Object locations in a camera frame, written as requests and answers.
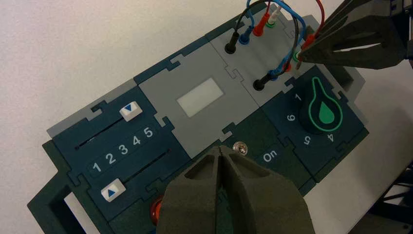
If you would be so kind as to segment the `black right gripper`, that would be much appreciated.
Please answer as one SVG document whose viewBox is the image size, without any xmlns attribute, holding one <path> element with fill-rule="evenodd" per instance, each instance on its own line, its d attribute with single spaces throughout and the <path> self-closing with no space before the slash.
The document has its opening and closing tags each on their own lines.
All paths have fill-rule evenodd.
<svg viewBox="0 0 413 234">
<path fill-rule="evenodd" d="M 383 69 L 413 59 L 413 1 L 344 0 L 300 60 Z"/>
</svg>

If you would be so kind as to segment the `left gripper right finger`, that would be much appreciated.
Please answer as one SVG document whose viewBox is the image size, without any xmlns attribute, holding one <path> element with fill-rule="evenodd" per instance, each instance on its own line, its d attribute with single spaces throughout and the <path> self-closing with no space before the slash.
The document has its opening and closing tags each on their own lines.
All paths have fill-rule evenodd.
<svg viewBox="0 0 413 234">
<path fill-rule="evenodd" d="M 313 234 L 308 206 L 295 184 L 221 146 L 222 186 L 235 234 Z"/>
</svg>

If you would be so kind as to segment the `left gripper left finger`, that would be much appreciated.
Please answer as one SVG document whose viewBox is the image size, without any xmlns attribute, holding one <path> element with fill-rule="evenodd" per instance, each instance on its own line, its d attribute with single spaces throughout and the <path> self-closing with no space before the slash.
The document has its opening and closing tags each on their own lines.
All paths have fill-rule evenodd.
<svg viewBox="0 0 413 234">
<path fill-rule="evenodd" d="M 214 234 L 221 149 L 212 147 L 171 181 L 162 200 L 158 234 Z"/>
</svg>

